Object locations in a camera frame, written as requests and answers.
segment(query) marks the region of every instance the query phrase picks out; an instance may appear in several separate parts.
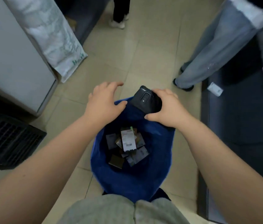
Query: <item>finger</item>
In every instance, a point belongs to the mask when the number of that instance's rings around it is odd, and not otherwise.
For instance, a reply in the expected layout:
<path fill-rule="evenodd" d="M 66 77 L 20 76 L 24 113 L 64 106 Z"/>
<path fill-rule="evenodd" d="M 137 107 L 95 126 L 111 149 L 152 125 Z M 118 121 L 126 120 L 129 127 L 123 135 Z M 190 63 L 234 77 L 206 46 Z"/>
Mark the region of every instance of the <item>finger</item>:
<path fill-rule="evenodd" d="M 155 92 L 160 98 L 163 98 L 166 95 L 166 92 L 161 89 L 153 89 L 153 92 Z"/>
<path fill-rule="evenodd" d="M 112 93 L 115 93 L 118 86 L 123 86 L 123 82 L 111 82 L 108 85 L 108 88 L 111 90 Z"/>
<path fill-rule="evenodd" d="M 173 95 L 173 92 L 171 90 L 169 90 L 169 89 L 164 89 L 164 90 L 166 91 L 167 94 Z"/>
<path fill-rule="evenodd" d="M 154 122 L 158 122 L 159 119 L 159 113 L 151 113 L 151 114 L 147 114 L 146 116 L 144 116 L 145 119 L 149 120 L 149 121 L 154 121 Z"/>
<path fill-rule="evenodd" d="M 99 86 L 95 86 L 94 87 L 94 90 L 93 90 L 93 94 L 97 94 L 97 92 L 99 91 Z"/>
<path fill-rule="evenodd" d="M 177 94 L 173 93 L 173 95 L 174 95 L 174 97 L 176 97 L 178 99 L 178 95 Z"/>
<path fill-rule="evenodd" d="M 116 105 L 119 114 L 120 114 L 121 112 L 123 112 L 123 110 L 125 109 L 126 105 L 127 105 L 127 101 L 121 101 L 119 104 Z"/>
<path fill-rule="evenodd" d="M 109 85 L 110 83 L 109 82 L 103 82 L 99 85 L 99 89 L 104 89 L 104 88 L 107 88 L 107 86 Z"/>

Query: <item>hand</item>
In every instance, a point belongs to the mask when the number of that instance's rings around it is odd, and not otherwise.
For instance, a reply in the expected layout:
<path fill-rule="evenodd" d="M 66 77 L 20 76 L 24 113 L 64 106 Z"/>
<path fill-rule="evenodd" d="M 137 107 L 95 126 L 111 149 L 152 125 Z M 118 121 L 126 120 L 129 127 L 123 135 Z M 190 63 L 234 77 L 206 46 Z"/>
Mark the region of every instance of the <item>hand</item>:
<path fill-rule="evenodd" d="M 162 109 L 157 113 L 151 113 L 145 116 L 149 121 L 159 122 L 168 127 L 178 128 L 182 124 L 182 120 L 191 117 L 190 113 L 183 107 L 178 100 L 177 94 L 169 89 L 154 89 L 162 100 Z"/>
<path fill-rule="evenodd" d="M 84 116 L 101 128 L 115 120 L 127 104 L 127 101 L 122 101 L 114 105 L 114 93 L 118 86 L 123 86 L 123 82 L 103 82 L 95 86 L 93 93 L 89 94 Z"/>

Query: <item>phone case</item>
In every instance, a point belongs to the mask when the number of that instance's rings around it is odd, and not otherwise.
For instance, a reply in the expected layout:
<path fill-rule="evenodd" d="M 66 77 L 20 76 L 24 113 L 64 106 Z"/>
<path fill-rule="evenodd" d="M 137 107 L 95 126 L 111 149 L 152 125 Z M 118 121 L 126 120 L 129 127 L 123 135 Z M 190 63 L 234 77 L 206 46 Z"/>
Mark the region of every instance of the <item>phone case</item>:
<path fill-rule="evenodd" d="M 145 114 L 156 113 L 162 109 L 162 100 L 146 86 L 141 86 L 130 103 Z"/>

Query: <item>person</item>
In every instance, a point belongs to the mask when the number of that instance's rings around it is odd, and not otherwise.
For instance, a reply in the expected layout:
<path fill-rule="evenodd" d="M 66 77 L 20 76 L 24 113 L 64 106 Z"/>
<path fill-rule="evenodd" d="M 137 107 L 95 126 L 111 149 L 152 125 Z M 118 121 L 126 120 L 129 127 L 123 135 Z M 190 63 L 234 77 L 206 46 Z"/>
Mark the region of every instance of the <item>person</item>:
<path fill-rule="evenodd" d="M 223 67 L 262 29 L 263 0 L 226 0 L 173 84 L 191 91 L 196 83 Z"/>
<path fill-rule="evenodd" d="M 114 0 L 113 19 L 110 19 L 109 25 L 119 29 L 125 28 L 125 21 L 129 19 L 130 0 Z"/>
<path fill-rule="evenodd" d="M 95 135 L 125 109 L 114 105 L 122 82 L 104 82 L 89 94 L 83 116 L 0 181 L 0 224 L 40 224 Z M 263 177 L 232 152 L 209 128 L 194 118 L 171 90 L 155 89 L 163 102 L 145 116 L 178 129 L 229 224 L 263 223 Z M 137 201 L 104 195 L 73 204 L 58 223 L 189 224 L 170 200 Z"/>

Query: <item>blue bag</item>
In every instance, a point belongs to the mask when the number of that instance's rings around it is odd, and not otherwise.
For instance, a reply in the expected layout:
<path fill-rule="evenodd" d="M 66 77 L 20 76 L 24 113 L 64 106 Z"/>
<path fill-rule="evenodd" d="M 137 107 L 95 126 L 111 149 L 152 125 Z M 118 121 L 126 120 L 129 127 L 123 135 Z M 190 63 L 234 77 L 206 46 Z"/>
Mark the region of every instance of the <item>blue bag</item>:
<path fill-rule="evenodd" d="M 131 104 L 96 136 L 92 153 L 91 169 L 105 192 L 122 195 L 132 202 L 149 200 L 169 173 L 172 164 L 172 144 L 175 129 L 144 119 L 145 114 Z M 120 132 L 121 127 L 138 129 L 146 143 L 149 155 L 130 167 L 124 161 L 122 170 L 108 164 L 110 156 L 106 135 Z"/>

